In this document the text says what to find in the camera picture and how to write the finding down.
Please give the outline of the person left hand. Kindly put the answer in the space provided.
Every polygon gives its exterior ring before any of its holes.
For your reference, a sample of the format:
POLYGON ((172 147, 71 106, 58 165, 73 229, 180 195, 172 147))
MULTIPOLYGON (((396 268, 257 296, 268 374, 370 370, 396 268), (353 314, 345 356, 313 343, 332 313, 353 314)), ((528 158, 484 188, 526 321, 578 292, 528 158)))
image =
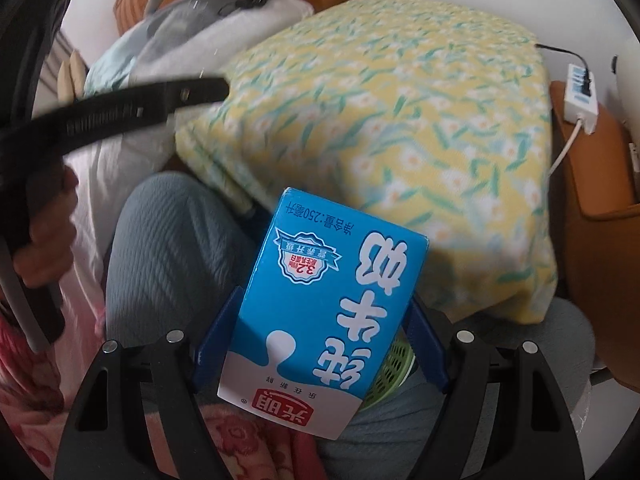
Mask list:
POLYGON ((64 167, 62 190, 36 214, 30 225, 30 244, 13 258, 16 274, 31 289, 58 282, 73 265, 76 228, 72 221, 78 198, 78 179, 64 167))

